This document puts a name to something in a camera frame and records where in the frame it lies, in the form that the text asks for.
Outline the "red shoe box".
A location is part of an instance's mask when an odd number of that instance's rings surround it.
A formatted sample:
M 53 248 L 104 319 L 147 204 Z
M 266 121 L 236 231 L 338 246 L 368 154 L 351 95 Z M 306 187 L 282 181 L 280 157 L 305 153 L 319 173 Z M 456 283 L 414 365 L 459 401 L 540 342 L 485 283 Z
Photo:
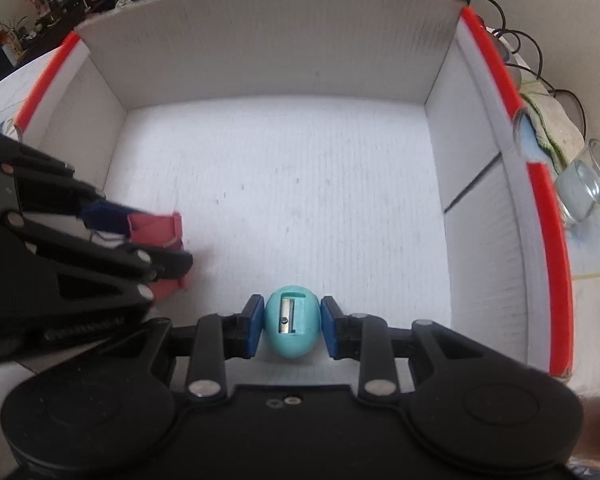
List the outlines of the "red shoe box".
M 565 235 L 523 111 L 457 0 L 143 0 L 82 23 L 14 126 L 110 200 L 182 216 L 175 321 L 302 285 L 566 377 Z

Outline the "small drinking glass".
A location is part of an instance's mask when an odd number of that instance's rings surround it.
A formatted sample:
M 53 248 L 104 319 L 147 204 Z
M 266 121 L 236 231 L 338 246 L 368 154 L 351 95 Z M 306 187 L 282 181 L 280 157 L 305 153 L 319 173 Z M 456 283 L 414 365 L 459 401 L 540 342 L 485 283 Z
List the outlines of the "small drinking glass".
M 555 181 L 562 222 L 574 226 L 600 207 L 600 140 L 588 139 Z

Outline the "teal egg pencil sharpener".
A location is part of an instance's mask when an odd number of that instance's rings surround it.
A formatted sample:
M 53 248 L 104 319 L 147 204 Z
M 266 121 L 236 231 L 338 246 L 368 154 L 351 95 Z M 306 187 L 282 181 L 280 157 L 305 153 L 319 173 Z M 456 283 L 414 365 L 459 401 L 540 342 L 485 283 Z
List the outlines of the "teal egg pencil sharpener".
M 264 310 L 268 345 L 285 359 L 308 354 L 321 333 L 317 296 L 302 286 L 285 286 L 273 292 Z

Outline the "white green cloth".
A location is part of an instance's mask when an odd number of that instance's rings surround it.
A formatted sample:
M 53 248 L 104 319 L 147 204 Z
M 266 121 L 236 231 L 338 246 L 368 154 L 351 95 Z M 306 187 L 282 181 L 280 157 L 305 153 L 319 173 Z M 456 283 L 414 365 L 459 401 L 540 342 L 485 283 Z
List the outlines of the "white green cloth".
M 519 94 L 526 104 L 536 143 L 552 161 L 555 174 L 560 174 L 584 148 L 581 131 L 541 81 L 524 80 Z

